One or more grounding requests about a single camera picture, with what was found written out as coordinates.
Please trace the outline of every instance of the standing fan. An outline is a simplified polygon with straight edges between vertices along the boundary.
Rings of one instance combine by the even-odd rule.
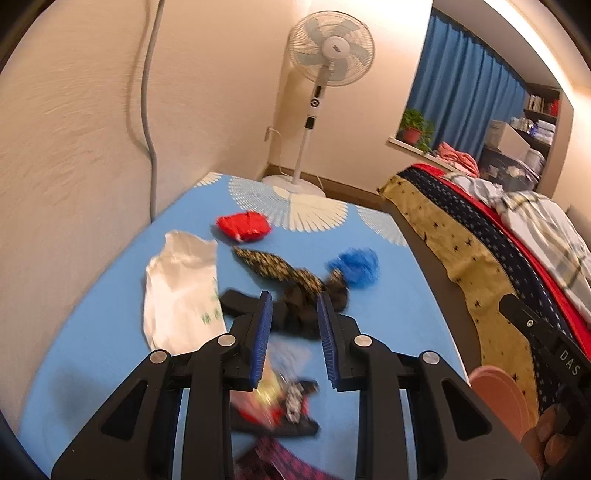
[[[289,39],[294,66],[314,81],[304,137],[293,177],[274,175],[263,182],[292,193],[324,196],[316,185],[302,180],[301,163],[310,142],[327,86],[348,85],[359,80],[374,60],[374,39],[363,22],[342,12],[323,11],[304,17],[293,28]]]

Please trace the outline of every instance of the human hand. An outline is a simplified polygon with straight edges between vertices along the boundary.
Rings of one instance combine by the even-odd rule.
[[[564,407],[561,404],[552,405],[521,440],[521,445],[532,457],[540,473],[558,464],[574,442],[575,437],[557,432],[558,417],[563,413]]]

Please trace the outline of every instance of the red cloth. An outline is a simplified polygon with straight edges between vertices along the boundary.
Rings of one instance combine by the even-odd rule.
[[[340,480],[304,463],[277,440],[260,437],[236,461],[236,480]]]
[[[556,281],[542,266],[540,261],[535,256],[533,256],[529,249],[523,243],[521,243],[521,241],[511,231],[509,231],[505,225],[503,225],[499,214],[489,206],[482,203],[480,200],[476,200],[474,197],[468,195],[455,183],[441,178],[445,174],[443,170],[423,163],[414,164],[413,167],[420,168],[421,170],[430,173],[434,177],[437,177],[440,182],[450,187],[454,192],[464,198],[465,201],[470,202],[472,205],[474,205],[474,207],[478,208],[478,210],[480,210],[501,232],[505,234],[505,236],[507,236],[515,244],[515,246],[531,264],[534,271],[539,275],[542,282],[544,282],[544,286],[552,295],[552,298],[558,305],[564,319],[569,324],[570,329],[573,332],[573,336],[577,339],[581,350],[584,352],[587,358],[591,359],[591,330],[589,330],[587,327],[587,323],[579,311],[573,307],[570,300],[556,284]]]
[[[237,242],[253,242],[271,231],[267,219],[256,212],[219,217],[216,224],[222,232]]]

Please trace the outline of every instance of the fan blade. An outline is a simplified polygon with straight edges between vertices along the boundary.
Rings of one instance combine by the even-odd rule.
[[[307,67],[321,65],[325,61],[324,55],[321,53],[302,53],[298,51],[295,53],[295,56],[297,57],[297,61]]]
[[[345,35],[352,31],[359,30],[359,26],[351,20],[343,20],[339,25],[333,28],[330,32],[331,37],[345,37]]]
[[[347,59],[338,59],[333,63],[333,70],[329,78],[329,82],[340,82],[345,78],[349,63]]]
[[[349,46],[351,47],[349,53],[351,55],[355,55],[363,65],[367,66],[371,58],[369,52],[361,45],[357,45],[356,43],[350,43]]]
[[[311,18],[304,25],[305,31],[308,33],[310,39],[319,47],[324,43],[324,35],[318,28],[319,23],[317,18]]]

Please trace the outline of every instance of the metal screw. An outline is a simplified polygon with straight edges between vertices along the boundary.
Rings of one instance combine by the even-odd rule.
[[[358,335],[353,341],[359,346],[370,346],[372,342],[371,338],[367,335]]]
[[[425,352],[423,353],[423,361],[429,365],[437,365],[441,358],[435,352]]]
[[[217,342],[221,346],[232,346],[236,342],[236,337],[234,337],[233,335],[230,335],[229,333],[225,333],[224,335],[222,335],[221,337],[219,337],[217,339]]]
[[[166,352],[164,350],[156,350],[150,355],[150,361],[153,364],[161,364],[166,360]]]

